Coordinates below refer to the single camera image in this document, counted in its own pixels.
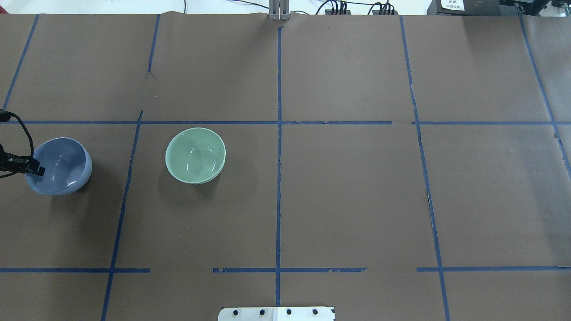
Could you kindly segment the white pedestal column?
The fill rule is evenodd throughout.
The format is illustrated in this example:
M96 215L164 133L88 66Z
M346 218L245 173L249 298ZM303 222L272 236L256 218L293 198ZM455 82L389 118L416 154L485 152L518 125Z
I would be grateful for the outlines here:
M335 308L327 306L227 307L219 321L335 321Z

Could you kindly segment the blue bowl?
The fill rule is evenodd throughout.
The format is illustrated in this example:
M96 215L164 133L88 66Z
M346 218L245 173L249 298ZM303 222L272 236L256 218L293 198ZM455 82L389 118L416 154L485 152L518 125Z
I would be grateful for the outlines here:
M92 159L77 140L54 138L34 151L34 159L45 169L42 176L26 174L27 185L36 193L63 196L78 191L91 177Z

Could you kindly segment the black computer box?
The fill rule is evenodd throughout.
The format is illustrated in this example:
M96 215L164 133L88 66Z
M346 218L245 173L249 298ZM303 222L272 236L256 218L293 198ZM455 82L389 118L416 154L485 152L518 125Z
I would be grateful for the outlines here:
M427 8L428 16L517 16L513 5L503 0L433 0Z

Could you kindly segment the green bowl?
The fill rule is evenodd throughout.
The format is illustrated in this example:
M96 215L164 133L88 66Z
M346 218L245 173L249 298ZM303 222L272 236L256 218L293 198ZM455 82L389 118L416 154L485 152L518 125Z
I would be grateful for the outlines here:
M220 175L226 156L226 144L216 132L208 128L189 128L170 140L165 165L178 181L201 185Z

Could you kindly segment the aluminium frame post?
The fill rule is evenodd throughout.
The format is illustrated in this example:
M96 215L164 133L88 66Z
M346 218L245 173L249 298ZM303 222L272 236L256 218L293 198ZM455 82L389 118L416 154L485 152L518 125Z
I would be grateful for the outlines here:
M269 20L287 21L291 17L289 0L269 0Z

